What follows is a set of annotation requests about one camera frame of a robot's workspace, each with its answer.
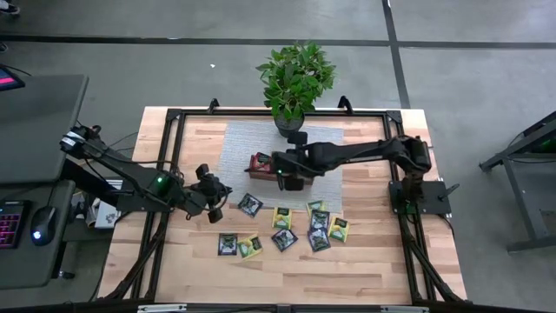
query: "wooden table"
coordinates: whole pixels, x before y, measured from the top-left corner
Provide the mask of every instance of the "wooden table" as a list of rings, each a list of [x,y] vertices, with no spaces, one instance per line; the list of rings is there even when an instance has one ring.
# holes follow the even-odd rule
[[[134,160],[157,158],[166,110],[167,107],[145,108]],[[401,113],[406,134],[421,136],[432,146],[424,111],[402,110]],[[187,183],[196,181],[195,169],[200,163],[207,163],[211,169],[217,170],[227,123],[232,119],[271,121],[271,117],[188,117],[179,160]],[[305,124],[343,128],[345,144],[384,138],[379,118],[310,117]],[[168,160],[172,150],[173,139],[169,144]],[[438,177],[432,150],[431,157],[433,168],[427,173],[426,180]],[[283,253],[270,240],[276,232],[270,228],[272,210],[261,210],[253,219],[236,209],[237,203],[230,203],[223,208],[224,218],[216,224],[210,224],[204,214],[186,221],[185,212],[174,212],[166,235],[156,301],[410,303],[400,227],[397,217],[391,213],[387,193],[389,181],[386,161],[344,165],[343,212],[340,216],[351,223],[349,236],[346,243],[331,240],[331,249],[316,253],[311,250],[306,236],[306,211],[295,212],[292,230],[300,240]],[[233,182],[224,183],[234,186]],[[134,213],[116,226],[99,296],[110,293],[136,260],[144,219],[145,214]],[[423,216],[422,219],[432,264],[453,291],[465,298],[450,229],[437,216]],[[263,252],[247,261],[242,261],[240,256],[217,256],[220,232],[236,232],[240,238],[258,233]],[[150,264],[145,271],[143,286],[149,279],[149,271]],[[416,266],[416,271],[420,292],[426,295],[420,266]]]

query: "green leaves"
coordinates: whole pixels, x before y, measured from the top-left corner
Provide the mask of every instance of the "green leaves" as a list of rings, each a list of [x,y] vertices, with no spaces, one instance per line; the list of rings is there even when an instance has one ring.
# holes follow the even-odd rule
[[[325,52],[315,43],[271,50],[269,60],[258,67],[260,79],[267,85],[264,105],[273,116],[300,118],[314,110],[313,102],[324,90],[332,89],[335,66],[325,59]]]

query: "computer mouse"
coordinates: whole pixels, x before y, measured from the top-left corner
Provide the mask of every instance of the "computer mouse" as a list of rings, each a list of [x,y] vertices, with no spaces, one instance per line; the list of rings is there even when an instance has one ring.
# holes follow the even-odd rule
[[[49,244],[55,235],[56,208],[45,206],[31,218],[31,241],[37,246]]]

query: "keyboard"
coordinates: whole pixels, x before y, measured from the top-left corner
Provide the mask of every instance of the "keyboard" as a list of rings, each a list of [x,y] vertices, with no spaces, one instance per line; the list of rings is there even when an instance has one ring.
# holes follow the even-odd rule
[[[30,201],[0,203],[0,249],[17,247]]]

